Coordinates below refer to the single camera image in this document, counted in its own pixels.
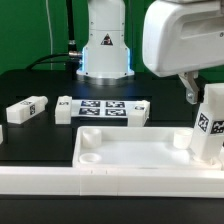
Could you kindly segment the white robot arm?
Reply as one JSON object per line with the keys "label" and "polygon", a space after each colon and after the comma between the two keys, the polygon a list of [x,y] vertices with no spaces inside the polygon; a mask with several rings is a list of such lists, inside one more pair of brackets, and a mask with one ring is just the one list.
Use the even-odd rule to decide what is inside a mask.
{"label": "white robot arm", "polygon": [[[78,78],[114,85],[134,76],[124,42],[123,0],[88,0],[89,40],[81,52]],[[198,71],[224,65],[224,0],[155,0],[142,36],[144,65],[159,77],[177,75],[195,104]]]}

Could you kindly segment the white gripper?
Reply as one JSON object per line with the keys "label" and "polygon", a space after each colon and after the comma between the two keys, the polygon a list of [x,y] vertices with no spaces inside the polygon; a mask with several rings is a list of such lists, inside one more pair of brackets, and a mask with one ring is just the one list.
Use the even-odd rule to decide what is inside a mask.
{"label": "white gripper", "polygon": [[180,73],[186,100],[196,104],[197,70],[224,64],[224,10],[220,0],[153,2],[144,20],[142,58],[157,76]]}

